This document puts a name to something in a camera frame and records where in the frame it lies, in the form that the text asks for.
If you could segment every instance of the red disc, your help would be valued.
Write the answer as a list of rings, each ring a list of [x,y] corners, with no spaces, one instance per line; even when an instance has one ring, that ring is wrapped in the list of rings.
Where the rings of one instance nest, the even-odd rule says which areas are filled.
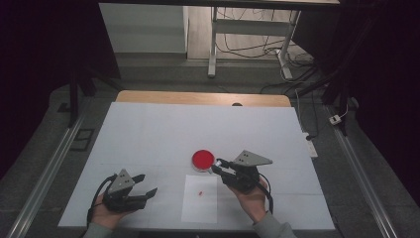
[[[214,163],[214,156],[209,151],[201,150],[192,156],[192,165],[199,171],[206,171]]]

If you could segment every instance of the red round container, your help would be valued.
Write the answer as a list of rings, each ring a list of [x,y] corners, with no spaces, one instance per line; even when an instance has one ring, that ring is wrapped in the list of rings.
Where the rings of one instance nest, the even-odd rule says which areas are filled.
[[[214,156],[211,152],[200,150],[192,156],[192,166],[199,172],[207,172],[214,164]]]

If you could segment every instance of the sheet of paper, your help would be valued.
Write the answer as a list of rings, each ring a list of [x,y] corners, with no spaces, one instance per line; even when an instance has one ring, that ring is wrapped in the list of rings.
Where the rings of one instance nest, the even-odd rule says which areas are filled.
[[[185,177],[181,221],[217,223],[216,177]]]

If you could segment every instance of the person's left hand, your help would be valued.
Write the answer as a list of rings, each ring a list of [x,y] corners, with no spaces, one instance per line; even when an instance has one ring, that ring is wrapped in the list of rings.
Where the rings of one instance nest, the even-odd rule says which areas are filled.
[[[127,212],[115,212],[110,211],[108,208],[102,203],[103,194],[100,194],[96,198],[95,207],[93,208],[93,216],[92,222],[105,226],[109,229],[115,229],[117,227],[118,222],[124,216],[133,213],[134,211],[127,211]]]

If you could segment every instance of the desk leg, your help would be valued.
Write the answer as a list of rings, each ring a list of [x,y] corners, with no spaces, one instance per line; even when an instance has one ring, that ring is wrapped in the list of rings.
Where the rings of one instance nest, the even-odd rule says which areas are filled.
[[[211,46],[210,46],[208,77],[216,76],[216,28],[217,28],[217,7],[213,7],[213,18],[211,22]]]
[[[287,65],[286,53],[287,53],[288,46],[290,44],[291,37],[293,36],[294,29],[295,29],[296,23],[297,23],[297,19],[299,18],[299,14],[300,14],[300,11],[293,11],[292,12],[291,21],[290,21],[290,24],[289,24],[287,35],[286,35],[286,37],[284,39],[284,42],[283,42],[283,46],[281,47],[281,51],[279,53],[277,53],[277,58],[280,61],[281,70],[283,71],[285,79],[292,79],[293,78],[293,76],[291,75],[290,69]]]

